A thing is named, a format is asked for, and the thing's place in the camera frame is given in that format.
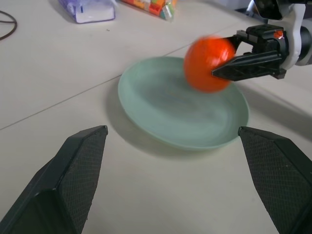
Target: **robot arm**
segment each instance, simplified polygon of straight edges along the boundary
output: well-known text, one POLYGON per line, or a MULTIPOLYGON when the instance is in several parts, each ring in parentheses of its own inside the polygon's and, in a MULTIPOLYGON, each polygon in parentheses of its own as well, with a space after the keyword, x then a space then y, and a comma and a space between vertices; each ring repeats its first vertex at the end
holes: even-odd
POLYGON ((303 20, 305 4, 312 0, 254 0, 268 24, 238 31, 227 38, 237 49, 241 42, 253 46, 251 52, 212 71, 214 76, 239 81, 271 75, 284 78, 294 65, 312 64, 312 22, 303 20))

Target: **purple package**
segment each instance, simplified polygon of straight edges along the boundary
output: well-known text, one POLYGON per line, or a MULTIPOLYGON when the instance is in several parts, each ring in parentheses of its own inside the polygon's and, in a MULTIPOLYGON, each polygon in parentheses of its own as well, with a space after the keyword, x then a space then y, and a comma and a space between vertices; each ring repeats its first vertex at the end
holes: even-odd
POLYGON ((115 19, 114 0, 58 0, 77 23, 115 19))

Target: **white table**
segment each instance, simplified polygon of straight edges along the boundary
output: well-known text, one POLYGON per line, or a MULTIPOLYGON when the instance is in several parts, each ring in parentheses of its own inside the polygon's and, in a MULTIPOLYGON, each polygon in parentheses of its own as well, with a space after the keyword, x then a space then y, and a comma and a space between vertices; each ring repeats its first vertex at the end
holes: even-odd
MULTIPOLYGON (((0 42, 0 218, 68 136, 108 125, 84 234, 277 233, 255 191, 239 140, 201 153, 165 146, 127 119, 117 98, 118 78, 113 79, 140 59, 182 57, 198 36, 217 31, 228 36, 254 21, 201 1, 181 1, 172 24, 121 6, 115 22, 75 25, 53 3, 30 2, 32 6, 20 0, 1 3, 20 24, 14 36, 0 42), (36 12, 34 5, 41 10, 36 12)), ((305 77, 308 68, 301 71, 305 77)), ((251 106, 250 125, 289 137, 312 155, 305 131, 310 116, 264 98, 259 85, 267 82, 277 88, 271 78, 239 84, 251 106)))

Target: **plate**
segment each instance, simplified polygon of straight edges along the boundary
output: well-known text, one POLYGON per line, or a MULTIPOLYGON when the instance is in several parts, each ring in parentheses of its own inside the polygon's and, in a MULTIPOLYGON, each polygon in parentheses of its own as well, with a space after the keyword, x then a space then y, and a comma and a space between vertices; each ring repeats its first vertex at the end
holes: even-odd
POLYGON ((118 96, 138 127, 185 150, 224 146, 249 119, 248 104, 234 84, 214 94, 194 90, 185 79, 182 58, 150 58, 128 68, 118 96))

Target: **orange fruit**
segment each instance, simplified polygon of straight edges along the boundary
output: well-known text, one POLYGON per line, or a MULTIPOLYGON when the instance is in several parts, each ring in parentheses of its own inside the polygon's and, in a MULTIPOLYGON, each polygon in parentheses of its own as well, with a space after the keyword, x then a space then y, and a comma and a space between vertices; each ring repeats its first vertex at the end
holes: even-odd
POLYGON ((212 75, 212 70, 235 56, 235 48, 227 40, 204 37, 195 41, 184 59, 184 73, 187 82, 195 89, 213 93, 225 89, 229 80, 212 75))

